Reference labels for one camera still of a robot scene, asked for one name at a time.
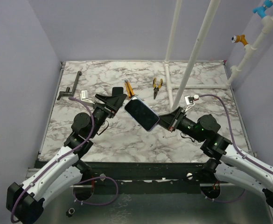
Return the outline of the black smartphone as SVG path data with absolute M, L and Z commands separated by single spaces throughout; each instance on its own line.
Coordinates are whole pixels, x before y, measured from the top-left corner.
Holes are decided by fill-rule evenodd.
M 112 88 L 112 96 L 122 95 L 124 93 L 123 87 L 113 87 Z

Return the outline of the blue cased phone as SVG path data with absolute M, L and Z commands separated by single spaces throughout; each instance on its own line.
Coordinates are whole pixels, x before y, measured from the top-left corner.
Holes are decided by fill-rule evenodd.
M 124 110 L 147 132 L 152 131 L 160 121 L 158 114 L 136 96 L 128 101 Z

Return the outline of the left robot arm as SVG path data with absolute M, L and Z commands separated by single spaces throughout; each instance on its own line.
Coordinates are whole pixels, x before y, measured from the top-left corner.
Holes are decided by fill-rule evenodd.
M 32 177 L 8 187 L 6 208 L 11 212 L 11 223 L 33 224 L 57 195 L 73 184 L 86 184 L 90 180 L 90 172 L 81 158 L 92 147 L 91 139 L 106 119 L 116 115 L 127 95 L 95 97 L 100 102 L 94 103 L 94 111 L 74 117 L 72 132 L 56 155 Z

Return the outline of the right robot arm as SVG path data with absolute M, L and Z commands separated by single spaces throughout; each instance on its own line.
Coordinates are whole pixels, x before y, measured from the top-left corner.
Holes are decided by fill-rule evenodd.
M 221 126 L 212 115 L 203 115 L 194 122 L 179 107 L 169 114 L 161 115 L 158 124 L 171 132 L 179 130 L 202 143 L 200 149 L 213 162 L 211 167 L 201 172 L 205 182 L 218 179 L 233 183 L 259 194 L 273 208 L 273 166 L 237 148 L 220 135 L 218 131 Z

